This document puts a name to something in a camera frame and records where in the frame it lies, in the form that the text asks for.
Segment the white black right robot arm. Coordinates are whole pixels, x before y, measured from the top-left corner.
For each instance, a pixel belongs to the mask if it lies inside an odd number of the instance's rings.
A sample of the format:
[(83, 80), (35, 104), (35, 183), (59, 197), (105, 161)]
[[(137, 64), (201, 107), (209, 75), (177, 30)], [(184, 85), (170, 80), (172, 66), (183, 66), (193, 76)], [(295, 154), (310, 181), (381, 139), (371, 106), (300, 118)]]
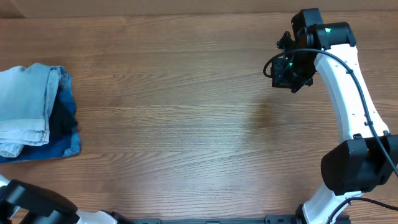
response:
[(343, 210), (397, 173), (397, 136), (373, 104), (346, 22), (326, 24), (317, 8), (303, 9), (277, 42), (280, 53), (263, 73), (275, 88), (297, 92), (319, 74), (328, 90), (339, 143), (321, 161), (323, 182), (294, 215), (268, 215), (266, 223), (349, 223)]

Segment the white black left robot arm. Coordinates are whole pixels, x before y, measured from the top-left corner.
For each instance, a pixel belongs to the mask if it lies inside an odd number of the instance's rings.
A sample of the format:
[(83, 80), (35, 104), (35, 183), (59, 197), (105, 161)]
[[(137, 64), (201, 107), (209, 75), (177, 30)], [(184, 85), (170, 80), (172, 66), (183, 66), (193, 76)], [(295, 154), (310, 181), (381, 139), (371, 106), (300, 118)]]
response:
[(115, 212), (84, 212), (52, 190), (1, 176), (1, 224), (11, 224), (20, 209), (25, 224), (122, 224), (130, 220)]

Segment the light blue denim shorts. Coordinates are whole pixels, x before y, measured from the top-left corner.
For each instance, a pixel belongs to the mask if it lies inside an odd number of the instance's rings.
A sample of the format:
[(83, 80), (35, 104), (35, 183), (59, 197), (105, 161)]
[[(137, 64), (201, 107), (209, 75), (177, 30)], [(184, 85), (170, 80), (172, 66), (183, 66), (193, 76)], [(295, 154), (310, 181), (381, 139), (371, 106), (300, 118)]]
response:
[(35, 63), (1, 72), (1, 156), (49, 142), (49, 118), (63, 68)]

